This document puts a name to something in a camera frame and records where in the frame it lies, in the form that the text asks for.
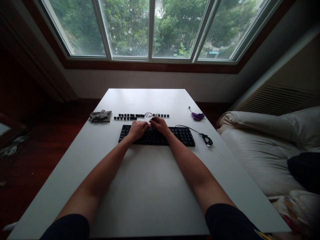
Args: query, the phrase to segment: window pane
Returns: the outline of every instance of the window pane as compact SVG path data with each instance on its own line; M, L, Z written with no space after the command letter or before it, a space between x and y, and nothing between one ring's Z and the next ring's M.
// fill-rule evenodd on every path
M43 0L71 55L106 56L91 0Z
M148 56L148 0L101 0L112 55Z
M222 0L199 58L229 59L268 0Z
M189 58L207 0L156 0L153 57Z

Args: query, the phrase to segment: wooden window trim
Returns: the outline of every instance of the wooden window trim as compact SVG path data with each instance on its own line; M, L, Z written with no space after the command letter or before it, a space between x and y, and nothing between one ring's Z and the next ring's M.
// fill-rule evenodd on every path
M57 55L61 64L66 69L93 69L93 70L122 70L122 71L151 71L151 72L189 72L189 73L221 73L238 74L246 65L252 55L260 47L263 41L271 33L274 27L288 12L296 0L284 0L272 17L261 30L257 38L242 56L237 65L219 64L175 64L175 63L150 63L150 62L116 62L116 61L88 61L68 60L58 42L53 36L45 19L38 10L33 0L22 0L23 4L38 25L42 34Z

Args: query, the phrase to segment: keyboard cable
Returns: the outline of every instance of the keyboard cable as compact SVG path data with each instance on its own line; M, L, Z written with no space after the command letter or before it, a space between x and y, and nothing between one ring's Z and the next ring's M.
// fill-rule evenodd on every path
M199 135L202 136L204 142L206 143L206 145L207 145L208 147L210 147L210 146L213 144L211 138L209 138L208 135L205 135L205 134L203 134L203 133L199 133L198 131L196 131L196 130L190 128L190 127L184 126L184 125L176 125L176 127L179 127L179 126L180 126L180 127L186 127L186 128L189 128L189 129L197 132Z

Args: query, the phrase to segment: white wall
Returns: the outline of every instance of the white wall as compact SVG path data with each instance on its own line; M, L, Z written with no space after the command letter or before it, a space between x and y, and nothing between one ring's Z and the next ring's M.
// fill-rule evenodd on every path
M21 0L11 0L80 98L101 98L108 88L185 88L195 101L233 102L316 21L316 7L297 0L239 74L64 69Z

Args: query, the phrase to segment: tree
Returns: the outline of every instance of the tree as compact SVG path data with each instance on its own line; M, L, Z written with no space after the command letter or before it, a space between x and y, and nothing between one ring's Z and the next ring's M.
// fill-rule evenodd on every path
M241 32L247 29L254 16L255 0L224 1L216 14L207 41L217 48L229 46Z
M105 55L91 1L50 0L75 54Z
M173 57L178 53L181 43L189 51L193 47L207 2L163 0L163 17L156 16L155 19L153 54Z
M148 0L101 2L113 55L148 55Z
M256 0L223 0L208 33L210 51L222 47L233 52L233 43L254 16ZM105 55L90 0L50 0L76 54ZM163 0L161 17L155 16L153 56L190 56L208 0ZM147 56L149 1L101 0L108 40L113 55Z

